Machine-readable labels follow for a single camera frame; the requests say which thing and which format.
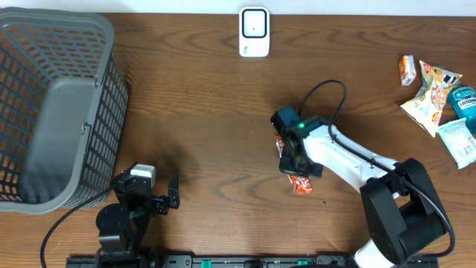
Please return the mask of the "orange chocolate bar wrapper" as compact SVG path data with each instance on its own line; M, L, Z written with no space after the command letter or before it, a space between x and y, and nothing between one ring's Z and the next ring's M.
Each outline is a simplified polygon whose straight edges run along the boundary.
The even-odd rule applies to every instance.
M279 156L280 158L282 158L284 142L278 134L275 135L275 139L276 139L276 146L277 146ZM294 176L289 174L287 175L287 177L296 194L303 195L303 194L314 193L313 187L311 186L311 183L308 177Z

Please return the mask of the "cream snack bag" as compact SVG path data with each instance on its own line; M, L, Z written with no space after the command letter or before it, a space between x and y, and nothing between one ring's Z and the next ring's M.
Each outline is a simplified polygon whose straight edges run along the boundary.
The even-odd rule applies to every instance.
M422 87L412 99L403 103L400 108L434 138L440 125L448 94L463 76L422 60L419 61L419 64Z

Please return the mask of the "small orange snack packet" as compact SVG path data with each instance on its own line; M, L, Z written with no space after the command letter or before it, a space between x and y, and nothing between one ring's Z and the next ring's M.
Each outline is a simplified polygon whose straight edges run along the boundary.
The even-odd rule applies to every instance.
M405 55L399 61L399 76L403 86L409 86L417 76L413 55Z

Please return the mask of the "green white paper label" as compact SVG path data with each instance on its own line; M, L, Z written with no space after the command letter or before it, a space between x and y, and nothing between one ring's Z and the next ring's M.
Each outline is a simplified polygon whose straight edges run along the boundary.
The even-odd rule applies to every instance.
M466 126L466 118L460 118L439 126L437 133L459 169L475 162L475 138Z

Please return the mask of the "blue mouthwash bottle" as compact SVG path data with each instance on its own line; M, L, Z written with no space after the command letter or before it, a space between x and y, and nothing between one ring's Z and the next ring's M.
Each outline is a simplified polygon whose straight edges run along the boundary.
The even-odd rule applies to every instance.
M475 89L459 82L448 94L448 102L452 105L458 118L466 119L466 126L471 134L475 134Z

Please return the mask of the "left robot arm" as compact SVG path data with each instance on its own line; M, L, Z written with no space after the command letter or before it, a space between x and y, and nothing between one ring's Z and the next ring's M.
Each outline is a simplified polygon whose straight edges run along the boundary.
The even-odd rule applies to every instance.
M157 268L161 258L142 246L151 218L168 214L180 206L179 173L175 172L166 195L152 193L153 176L128 170L112 180L117 203L100 210L96 218L100 249L95 254L98 268Z

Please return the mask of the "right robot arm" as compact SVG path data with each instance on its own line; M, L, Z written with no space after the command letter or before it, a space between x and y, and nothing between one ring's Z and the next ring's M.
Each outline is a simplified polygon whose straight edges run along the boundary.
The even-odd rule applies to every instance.
M291 106L277 110L270 122L283 148L282 173L319 177L328 168L360 194L370 241L354 254L357 267L437 267L439 255L421 250L454 232L420 162L375 154L326 119L304 120Z

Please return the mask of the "white barcode scanner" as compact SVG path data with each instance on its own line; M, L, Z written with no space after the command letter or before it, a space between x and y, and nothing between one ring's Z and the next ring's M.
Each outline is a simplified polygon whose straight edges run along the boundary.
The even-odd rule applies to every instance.
M239 54L267 57L270 49L270 14L265 7L244 7L239 12Z

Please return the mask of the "grey plastic shopping basket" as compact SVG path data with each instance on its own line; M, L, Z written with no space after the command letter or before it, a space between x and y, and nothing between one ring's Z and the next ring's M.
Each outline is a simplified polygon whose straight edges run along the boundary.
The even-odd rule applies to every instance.
M104 16L1 10L1 210L46 214L103 199L129 92Z

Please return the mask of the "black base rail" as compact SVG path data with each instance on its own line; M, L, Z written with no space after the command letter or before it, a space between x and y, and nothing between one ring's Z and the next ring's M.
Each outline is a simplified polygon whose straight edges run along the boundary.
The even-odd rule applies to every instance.
M213 258L192 257L189 255L165 255L160 258L158 266L164 268L284 268L284 267L358 267L357 263L344 255L318 255L313 257L293 257L293 258ZM90 258L67 258L65 267L97 267L94 257ZM436 259L409 261L402 265L404 268L439 268Z

